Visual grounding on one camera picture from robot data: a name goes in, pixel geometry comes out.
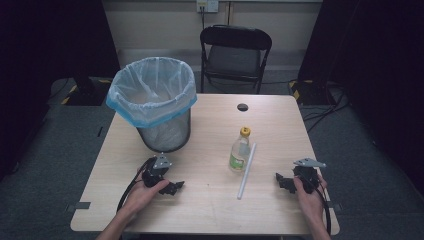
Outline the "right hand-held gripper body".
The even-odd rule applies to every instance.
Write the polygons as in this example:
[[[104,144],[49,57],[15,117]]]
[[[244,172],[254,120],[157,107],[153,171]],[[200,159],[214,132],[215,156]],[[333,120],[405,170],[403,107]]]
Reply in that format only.
[[[300,178],[304,190],[311,194],[320,184],[317,169],[326,168],[327,165],[311,158],[296,160],[294,165],[294,175]]]

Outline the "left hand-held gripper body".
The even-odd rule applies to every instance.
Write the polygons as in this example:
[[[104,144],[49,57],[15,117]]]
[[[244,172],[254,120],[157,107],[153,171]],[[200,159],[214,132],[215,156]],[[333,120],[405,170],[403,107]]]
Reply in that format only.
[[[149,158],[142,169],[142,180],[146,187],[153,187],[163,180],[172,162],[163,154]]]

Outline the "white plastic tube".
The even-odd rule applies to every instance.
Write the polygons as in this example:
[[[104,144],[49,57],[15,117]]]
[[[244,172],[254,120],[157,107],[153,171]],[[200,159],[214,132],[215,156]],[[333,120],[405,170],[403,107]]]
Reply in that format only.
[[[240,184],[240,187],[239,187],[239,191],[238,191],[238,194],[237,194],[237,200],[241,200],[242,197],[243,197],[245,186],[246,186],[247,179],[248,179],[248,175],[250,173],[250,168],[251,168],[251,165],[252,165],[252,162],[253,162],[253,159],[254,159],[254,155],[255,155],[255,152],[256,152],[256,148],[257,148],[257,143],[255,142],[252,145],[252,149],[251,149],[251,152],[250,152],[250,155],[249,155],[249,158],[248,158],[248,162],[247,162],[244,174],[243,174],[243,178],[242,178],[242,181],[241,181],[241,184]]]

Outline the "metal mesh waste bin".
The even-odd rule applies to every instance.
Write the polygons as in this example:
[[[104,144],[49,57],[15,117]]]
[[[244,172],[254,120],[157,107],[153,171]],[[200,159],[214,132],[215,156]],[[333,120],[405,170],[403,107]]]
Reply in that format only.
[[[137,129],[144,144],[152,151],[170,153],[181,149],[191,134],[191,110],[151,128]]]

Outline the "clear bottle with yellow cap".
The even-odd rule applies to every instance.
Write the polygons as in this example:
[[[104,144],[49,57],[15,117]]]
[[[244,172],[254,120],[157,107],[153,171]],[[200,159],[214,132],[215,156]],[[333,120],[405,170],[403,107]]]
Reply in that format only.
[[[250,134],[249,127],[242,127],[238,138],[234,141],[229,157],[229,168],[233,171],[242,171],[250,156]]]

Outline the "translucent blue bin liner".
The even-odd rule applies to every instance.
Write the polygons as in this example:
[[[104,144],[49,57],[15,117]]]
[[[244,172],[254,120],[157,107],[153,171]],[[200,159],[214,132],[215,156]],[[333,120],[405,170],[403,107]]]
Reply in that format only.
[[[191,67],[169,57],[149,57],[118,71],[106,104],[137,128],[151,128],[188,111],[197,101]]]

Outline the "person's right hand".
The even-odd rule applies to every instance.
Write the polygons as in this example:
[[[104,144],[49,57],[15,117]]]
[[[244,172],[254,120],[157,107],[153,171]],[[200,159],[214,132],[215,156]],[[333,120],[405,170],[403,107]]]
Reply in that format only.
[[[300,209],[308,223],[323,222],[323,200],[320,195],[327,187],[327,182],[321,175],[318,176],[321,187],[317,192],[308,194],[303,187],[303,183],[299,177],[295,176],[293,181],[296,187],[296,195],[300,205]]]

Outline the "person's left hand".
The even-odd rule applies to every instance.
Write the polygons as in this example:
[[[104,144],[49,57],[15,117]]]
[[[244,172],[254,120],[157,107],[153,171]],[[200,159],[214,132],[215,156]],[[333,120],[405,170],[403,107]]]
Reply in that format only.
[[[139,180],[130,190],[121,211],[132,217],[145,208],[149,202],[169,184],[168,180],[162,180],[153,187],[146,187],[144,182]]]

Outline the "black stand base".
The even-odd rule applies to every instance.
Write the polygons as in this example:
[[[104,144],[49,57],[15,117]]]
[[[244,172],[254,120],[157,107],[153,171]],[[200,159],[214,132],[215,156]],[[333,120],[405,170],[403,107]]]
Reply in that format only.
[[[292,80],[289,82],[289,91],[296,102],[302,106],[335,104],[329,88],[312,80]]]
[[[62,105],[101,106],[112,83],[109,79],[92,79],[88,76],[76,77],[74,81],[75,85],[62,100]]]

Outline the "black folding chair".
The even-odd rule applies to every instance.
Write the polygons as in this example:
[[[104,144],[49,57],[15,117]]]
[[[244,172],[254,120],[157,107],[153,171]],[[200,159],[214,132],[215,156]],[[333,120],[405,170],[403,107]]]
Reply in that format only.
[[[228,79],[249,82],[259,94],[271,37],[263,30],[231,25],[212,25],[200,33],[201,92],[205,80]]]

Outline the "black curtain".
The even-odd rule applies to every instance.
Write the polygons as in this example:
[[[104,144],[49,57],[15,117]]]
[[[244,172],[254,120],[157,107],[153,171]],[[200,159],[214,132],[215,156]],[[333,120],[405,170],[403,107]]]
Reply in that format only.
[[[102,0],[0,0],[0,180],[48,111],[51,85],[120,69]]]
[[[344,86],[424,196],[424,0],[322,0],[298,78]]]

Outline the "white wall socket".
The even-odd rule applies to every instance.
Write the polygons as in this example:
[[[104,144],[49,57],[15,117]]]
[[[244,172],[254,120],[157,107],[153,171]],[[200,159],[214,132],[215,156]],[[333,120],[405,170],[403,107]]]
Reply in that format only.
[[[198,13],[217,13],[219,11],[219,1],[196,0],[196,11]]]

